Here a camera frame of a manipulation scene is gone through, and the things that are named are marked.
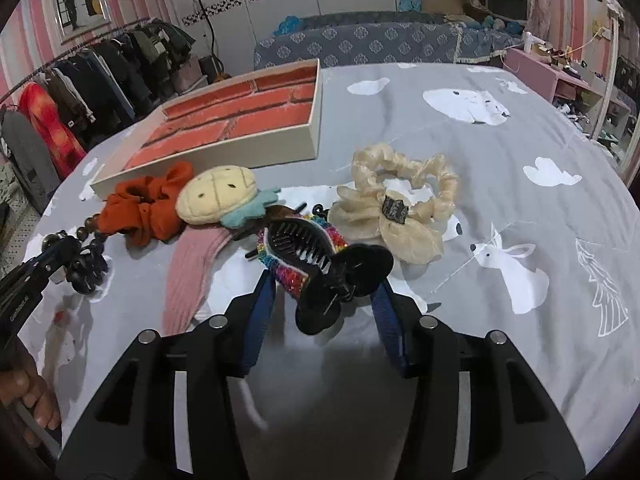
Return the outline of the person's left hand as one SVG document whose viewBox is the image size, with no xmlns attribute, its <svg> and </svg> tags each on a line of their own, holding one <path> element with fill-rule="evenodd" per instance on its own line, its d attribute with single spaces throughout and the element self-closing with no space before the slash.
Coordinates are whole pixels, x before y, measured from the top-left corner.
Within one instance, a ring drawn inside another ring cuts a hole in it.
<svg viewBox="0 0 640 480">
<path fill-rule="evenodd" d="M 1 402 L 7 408 L 21 401 L 32 411 L 42 429 L 57 430 L 61 413 L 54 391 L 38 373 L 34 358 L 20 338 L 8 349 L 9 356 L 1 365 Z"/>
</svg>

